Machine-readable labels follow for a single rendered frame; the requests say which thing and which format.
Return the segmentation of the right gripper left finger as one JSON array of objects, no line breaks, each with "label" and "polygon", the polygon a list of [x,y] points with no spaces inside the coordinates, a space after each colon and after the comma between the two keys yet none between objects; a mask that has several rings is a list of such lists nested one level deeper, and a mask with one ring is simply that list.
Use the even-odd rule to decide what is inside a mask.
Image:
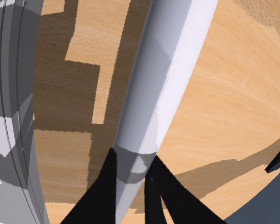
[{"label": "right gripper left finger", "polygon": [[60,224],[116,224],[117,154],[109,149],[98,178]]}]

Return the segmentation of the grey tube with white end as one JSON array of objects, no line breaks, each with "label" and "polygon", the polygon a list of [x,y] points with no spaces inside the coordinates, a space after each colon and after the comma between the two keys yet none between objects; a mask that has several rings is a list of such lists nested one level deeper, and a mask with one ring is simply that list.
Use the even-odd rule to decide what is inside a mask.
[{"label": "grey tube with white end", "polygon": [[116,224],[134,200],[187,87],[218,0],[151,0],[113,142]]}]

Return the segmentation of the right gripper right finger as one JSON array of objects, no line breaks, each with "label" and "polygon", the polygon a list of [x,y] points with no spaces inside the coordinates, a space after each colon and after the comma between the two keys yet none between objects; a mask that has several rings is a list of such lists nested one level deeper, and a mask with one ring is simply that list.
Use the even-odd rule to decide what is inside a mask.
[{"label": "right gripper right finger", "polygon": [[189,192],[156,154],[145,176],[145,224],[167,224],[161,199],[174,224],[227,224]]}]

